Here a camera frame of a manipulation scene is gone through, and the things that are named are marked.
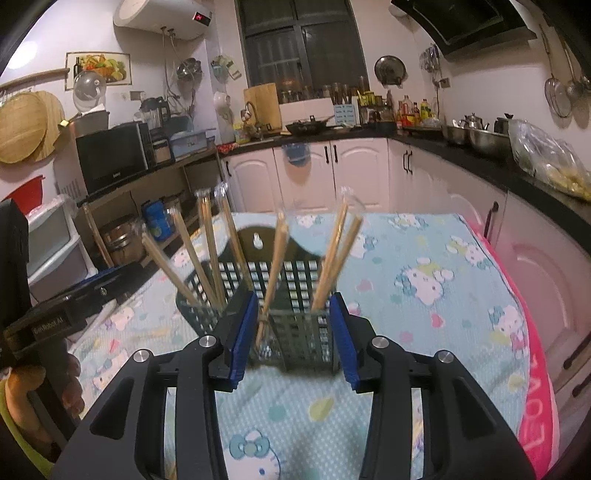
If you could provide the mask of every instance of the pink tablecloth edge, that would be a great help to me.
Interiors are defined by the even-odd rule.
[[[518,440],[535,470],[536,478],[541,479],[558,459],[558,410],[552,383],[546,368],[544,349],[538,330],[531,317],[527,303],[519,293],[517,286],[507,273],[501,260],[490,243],[478,232],[478,240],[486,246],[488,253],[495,259],[509,287],[517,297],[527,322],[530,343],[530,384],[525,399],[525,410],[519,426]]]

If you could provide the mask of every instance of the range hood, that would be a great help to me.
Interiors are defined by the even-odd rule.
[[[392,0],[431,35],[448,60],[501,43],[527,41],[527,28],[509,0]]]

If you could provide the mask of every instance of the human hand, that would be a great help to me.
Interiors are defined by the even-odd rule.
[[[73,355],[68,355],[67,374],[70,383],[63,391],[61,402],[72,417],[77,417],[84,410],[84,400],[82,386],[77,379],[80,376],[80,362]],[[45,369],[41,366],[13,368],[6,382],[5,394],[8,412],[23,438],[40,454],[48,456],[52,439],[27,398],[27,393],[36,390],[44,379]]]

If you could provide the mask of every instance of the microwave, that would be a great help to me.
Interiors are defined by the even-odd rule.
[[[80,202],[155,166],[148,125],[134,122],[71,139],[54,174],[57,190]]]

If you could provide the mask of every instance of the metal basin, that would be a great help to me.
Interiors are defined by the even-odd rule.
[[[478,153],[493,160],[506,161],[513,158],[509,135],[486,130],[469,129],[470,143]]]
[[[441,131],[443,132],[443,138],[445,138],[450,145],[470,144],[470,137],[468,135],[469,130],[467,128],[443,125]]]

